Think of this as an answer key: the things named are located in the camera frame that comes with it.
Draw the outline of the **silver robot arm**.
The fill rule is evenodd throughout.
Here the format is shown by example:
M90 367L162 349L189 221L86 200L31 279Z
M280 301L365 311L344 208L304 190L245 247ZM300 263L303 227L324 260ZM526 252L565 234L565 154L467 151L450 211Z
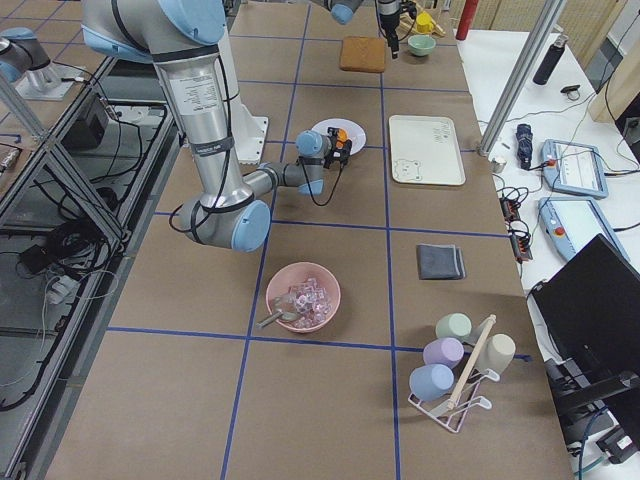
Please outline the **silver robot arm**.
M196 243L251 252L265 241L271 212L262 196L280 186L314 197L332 162L346 164L351 140L332 126L298 135L295 163L264 163L242 174L232 133L231 95L219 43L220 1L85 1L85 43L105 56L155 68L192 152L203 191L174 212L176 231Z
M332 18L341 25L348 24L361 7L361 0L312 0L313 4L321 6L331 13ZM417 7L414 1L381 0L374 1L377 24L386 40L391 57L397 59L399 55L400 39L397 29L402 14L408 14L412 20L417 17Z

